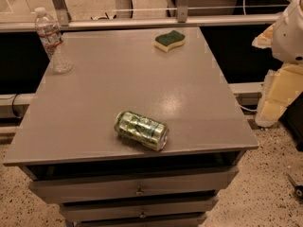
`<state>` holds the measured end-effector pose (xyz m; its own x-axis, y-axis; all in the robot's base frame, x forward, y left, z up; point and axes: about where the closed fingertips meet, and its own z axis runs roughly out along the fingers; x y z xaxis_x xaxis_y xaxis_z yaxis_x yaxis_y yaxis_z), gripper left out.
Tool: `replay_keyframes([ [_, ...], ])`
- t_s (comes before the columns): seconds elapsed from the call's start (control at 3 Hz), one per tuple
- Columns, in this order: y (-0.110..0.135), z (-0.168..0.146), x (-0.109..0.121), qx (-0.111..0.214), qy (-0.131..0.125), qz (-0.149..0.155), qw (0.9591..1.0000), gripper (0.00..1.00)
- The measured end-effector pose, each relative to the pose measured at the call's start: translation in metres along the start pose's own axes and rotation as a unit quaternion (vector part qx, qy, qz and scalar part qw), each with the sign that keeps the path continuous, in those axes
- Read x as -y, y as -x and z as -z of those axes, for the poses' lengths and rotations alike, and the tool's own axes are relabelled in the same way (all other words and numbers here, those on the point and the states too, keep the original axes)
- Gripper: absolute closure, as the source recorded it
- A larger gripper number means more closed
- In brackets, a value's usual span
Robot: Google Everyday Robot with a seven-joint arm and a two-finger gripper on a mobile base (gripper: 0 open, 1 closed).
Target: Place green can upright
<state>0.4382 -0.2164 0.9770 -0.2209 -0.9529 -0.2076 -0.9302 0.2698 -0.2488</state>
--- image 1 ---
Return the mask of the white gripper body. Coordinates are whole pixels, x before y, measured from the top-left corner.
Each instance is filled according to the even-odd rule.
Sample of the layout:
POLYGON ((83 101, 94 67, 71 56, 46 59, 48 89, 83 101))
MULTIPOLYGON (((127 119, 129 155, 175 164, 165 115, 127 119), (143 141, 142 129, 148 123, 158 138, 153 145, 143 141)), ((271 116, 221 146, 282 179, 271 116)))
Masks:
POLYGON ((280 14, 273 29, 272 54, 277 60, 303 63, 303 0, 293 0, 280 14))

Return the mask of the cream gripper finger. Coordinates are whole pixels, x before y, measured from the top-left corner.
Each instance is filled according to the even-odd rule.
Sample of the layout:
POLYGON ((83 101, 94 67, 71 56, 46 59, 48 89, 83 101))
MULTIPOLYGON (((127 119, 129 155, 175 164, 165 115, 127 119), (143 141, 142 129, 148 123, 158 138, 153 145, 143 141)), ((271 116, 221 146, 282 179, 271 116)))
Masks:
POLYGON ((277 71, 269 70, 262 86, 255 122, 263 128, 272 127, 302 93, 302 64, 283 63, 277 71))
POLYGON ((262 33, 260 33, 252 42, 252 46, 256 48, 271 48, 273 37, 273 25, 268 26, 262 33))

